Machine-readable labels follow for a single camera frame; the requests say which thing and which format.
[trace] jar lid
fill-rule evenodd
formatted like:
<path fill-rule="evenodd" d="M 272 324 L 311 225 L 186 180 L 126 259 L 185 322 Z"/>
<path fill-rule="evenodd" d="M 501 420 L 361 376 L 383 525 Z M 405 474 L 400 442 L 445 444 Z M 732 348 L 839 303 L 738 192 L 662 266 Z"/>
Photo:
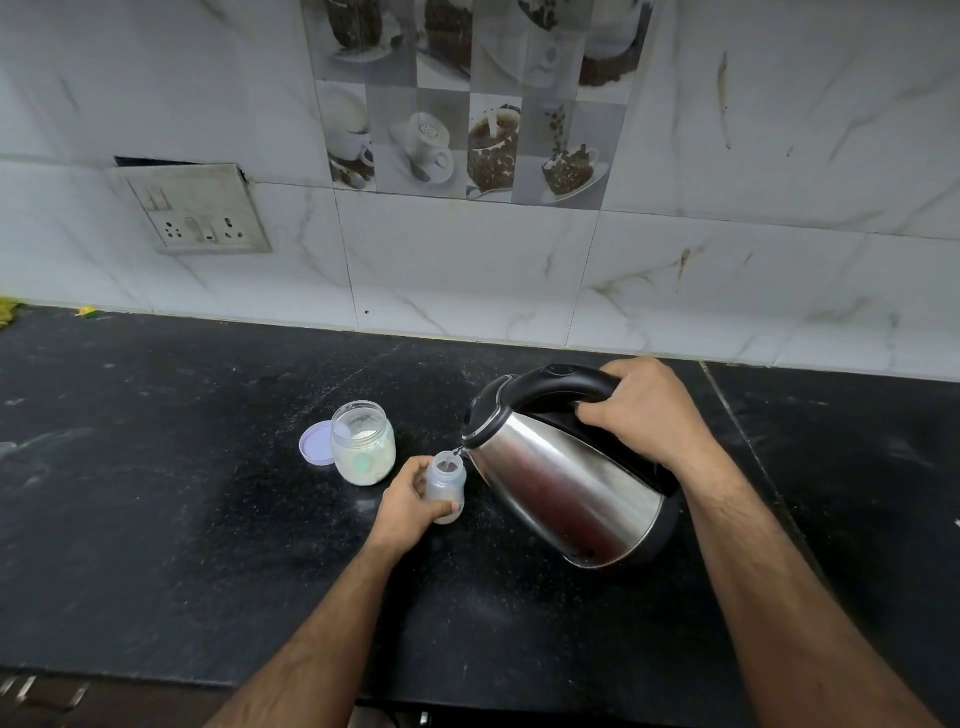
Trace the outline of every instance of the jar lid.
<path fill-rule="evenodd" d="M 330 447 L 330 420 L 316 423 L 300 436 L 300 454 L 310 465 L 333 465 L 333 449 Z"/>

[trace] power socket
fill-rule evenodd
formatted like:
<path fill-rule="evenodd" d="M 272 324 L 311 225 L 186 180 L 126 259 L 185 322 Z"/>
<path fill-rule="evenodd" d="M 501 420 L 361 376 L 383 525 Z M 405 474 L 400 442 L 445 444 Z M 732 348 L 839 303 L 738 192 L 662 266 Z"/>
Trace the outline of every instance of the power socket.
<path fill-rule="evenodd" d="M 269 253 L 270 243 L 235 164 L 122 167 L 169 255 Z"/>

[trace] kettle button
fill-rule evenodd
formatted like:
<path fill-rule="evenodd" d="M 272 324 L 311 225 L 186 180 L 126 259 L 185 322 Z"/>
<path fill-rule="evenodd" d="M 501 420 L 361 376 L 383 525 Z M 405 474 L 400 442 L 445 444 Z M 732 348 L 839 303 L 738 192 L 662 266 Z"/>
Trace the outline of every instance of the kettle button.
<path fill-rule="evenodd" d="M 550 364 L 543 367 L 543 373 L 551 376 L 570 376 L 577 371 L 572 364 Z"/>

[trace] electric kettle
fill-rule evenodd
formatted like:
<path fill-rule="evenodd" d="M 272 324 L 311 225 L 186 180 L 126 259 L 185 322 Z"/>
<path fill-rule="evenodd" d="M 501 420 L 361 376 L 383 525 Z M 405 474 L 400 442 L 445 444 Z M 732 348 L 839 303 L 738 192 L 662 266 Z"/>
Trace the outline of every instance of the electric kettle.
<path fill-rule="evenodd" d="M 470 403 L 461 432 L 500 499 L 582 569 L 649 561 L 680 512 L 670 471 L 577 419 L 577 402 L 607 400 L 619 383 L 569 364 L 505 375 Z"/>

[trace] plastic bottle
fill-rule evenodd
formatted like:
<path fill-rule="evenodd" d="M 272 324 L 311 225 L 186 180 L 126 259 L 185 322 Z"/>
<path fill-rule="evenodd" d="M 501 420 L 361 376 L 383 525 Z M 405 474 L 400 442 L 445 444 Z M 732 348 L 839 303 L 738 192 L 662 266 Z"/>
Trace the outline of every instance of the plastic bottle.
<path fill-rule="evenodd" d="M 426 500 L 454 500 L 460 508 L 451 516 L 436 519 L 433 523 L 447 525 L 460 518 L 464 512 L 464 484 L 467 482 L 467 469 L 460 455 L 449 450 L 437 453 L 426 472 Z"/>

